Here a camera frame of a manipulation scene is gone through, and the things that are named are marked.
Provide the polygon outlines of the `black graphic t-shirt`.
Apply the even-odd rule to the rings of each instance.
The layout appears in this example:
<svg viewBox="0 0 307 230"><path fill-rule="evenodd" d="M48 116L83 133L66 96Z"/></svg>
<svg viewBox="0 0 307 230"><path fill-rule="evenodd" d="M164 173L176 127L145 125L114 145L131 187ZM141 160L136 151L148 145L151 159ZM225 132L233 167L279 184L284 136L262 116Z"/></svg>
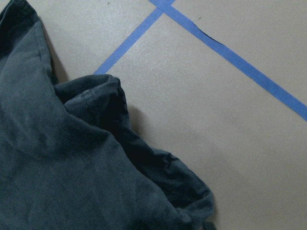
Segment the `black graphic t-shirt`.
<svg viewBox="0 0 307 230"><path fill-rule="evenodd" d="M208 186L130 126L120 80L57 83L25 0L0 14L0 227L213 230Z"/></svg>

